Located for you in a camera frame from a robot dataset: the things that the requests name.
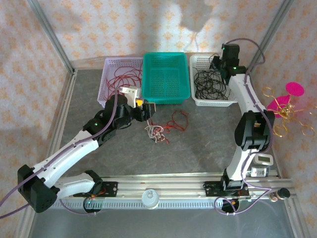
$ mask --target gold wire decoration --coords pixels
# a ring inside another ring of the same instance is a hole
[[[282,122],[281,124],[274,124],[273,126],[273,134],[277,135],[279,137],[284,137],[287,135],[289,129],[287,127],[287,123],[290,122],[297,122],[301,125],[301,132],[304,136],[307,137],[314,137],[316,132],[315,129],[311,125],[307,125],[299,121],[297,118],[295,118],[295,114],[297,112],[305,111],[306,109],[300,109],[300,110],[294,110],[295,105],[291,104],[291,97],[290,95],[289,101],[287,104],[279,104],[277,99],[274,97],[274,91],[273,89],[269,87],[263,87],[262,88],[262,93],[266,97],[271,97],[275,100],[278,110],[272,110],[268,109],[268,111],[273,111],[275,115],[280,115],[282,117]],[[317,116],[316,114],[317,106],[314,106],[314,112],[309,112],[310,115]]]

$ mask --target tangled wires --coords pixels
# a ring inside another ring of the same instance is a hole
[[[197,70],[194,76],[195,97],[207,100],[228,100],[230,95],[223,83],[219,71],[214,69]]]
[[[172,120],[169,120],[166,124],[166,126],[161,125],[154,125],[152,119],[151,123],[149,123],[148,120],[148,126],[145,127],[145,130],[148,132],[149,138],[155,141],[155,143],[166,141],[167,144],[169,144],[169,140],[164,136],[163,131],[166,129],[166,133],[170,133],[170,130],[172,128],[175,128],[180,131],[185,131],[188,126],[188,113],[185,111],[180,111],[180,113],[186,118],[186,124],[185,126],[180,126],[174,119],[175,114],[177,111],[174,111],[172,114]]]
[[[118,70],[122,71],[127,69],[127,71],[121,75],[118,74]],[[106,84],[108,87],[108,95],[105,96],[105,99],[108,100],[112,95],[114,95],[114,90],[119,87],[130,87],[136,86],[141,87],[142,82],[142,64],[140,68],[135,68],[131,66],[121,66],[117,68],[114,72],[114,78],[106,79]]]

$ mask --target floral wallpaper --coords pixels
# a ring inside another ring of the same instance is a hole
[[[25,0],[0,5],[0,199],[17,185],[17,170],[43,160],[67,71]],[[15,192],[6,214],[26,201]],[[11,238],[19,214],[0,222]]]
[[[272,98],[261,93],[263,87],[274,89],[275,96],[287,95],[285,84],[298,82],[305,88],[295,98],[296,114],[303,124],[317,131],[317,4],[315,0],[297,0],[266,51],[266,63],[258,66],[253,82],[261,101],[267,106]],[[287,136],[274,137],[274,150],[285,177],[292,178],[312,237],[317,234],[317,135],[303,136],[301,125],[287,124]]]
[[[282,0],[39,2],[68,58],[78,61],[160,51],[219,52],[221,43],[238,37],[260,42]],[[241,43],[242,63],[255,52],[252,44]]]

